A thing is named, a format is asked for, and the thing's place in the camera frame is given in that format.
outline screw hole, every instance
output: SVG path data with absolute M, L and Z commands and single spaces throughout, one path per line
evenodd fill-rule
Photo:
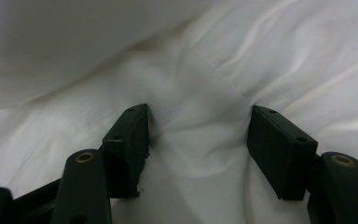
M 296 140 L 299 142 L 307 142 L 307 139 L 303 137 L 297 137 Z
M 335 161 L 336 163 L 339 163 L 341 165 L 346 165 L 346 166 L 354 165 L 354 161 L 346 156 L 334 155 L 334 156 L 332 156 L 332 159 L 333 159 L 333 161 Z
M 123 141 L 123 136 L 115 135 L 115 136 L 113 136 L 113 140 L 115 140 L 117 142 L 122 142 Z
M 77 162 L 88 162 L 88 161 L 92 161 L 94 159 L 94 154 L 90 153 L 90 152 L 84 152 L 78 156 L 76 156 L 76 161 Z
M 76 216 L 71 219 L 70 224 L 86 224 L 87 223 L 87 217 L 84 215 Z

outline white cloth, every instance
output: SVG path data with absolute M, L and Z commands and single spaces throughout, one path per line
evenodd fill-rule
M 62 50 L 80 58 L 62 64 L 64 80 L 28 51 L 13 57 L 40 63 L 16 75 L 50 79 L 14 80 L 19 94 L 6 89 L 12 77 L 0 79 L 0 186 L 15 196 L 59 178 L 69 155 L 98 147 L 121 112 L 142 103 L 151 156 L 141 197 L 112 201 L 115 223 L 310 223 L 306 201 L 279 201 L 247 152 L 254 104 L 309 133 L 318 153 L 358 159 L 358 1 L 226 1 L 115 58 L 106 60 L 110 49 L 89 63 L 99 54 L 84 55 L 91 43 Z
M 0 1 L 0 108 L 64 88 L 213 1 Z

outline crumpled fabric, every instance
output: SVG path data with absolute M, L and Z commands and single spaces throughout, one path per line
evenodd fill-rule
M 0 1 L 0 108 L 65 88 L 215 1 Z
M 30 97 L 9 102 L 2 91 L 0 186 L 18 197 L 59 178 L 68 156 L 148 103 L 141 194 L 111 201 L 114 223 L 310 223 L 309 195 L 278 200 L 250 157 L 251 109 L 282 113 L 318 154 L 358 159 L 358 2 L 232 0 L 165 27 L 55 89 L 22 83 Z

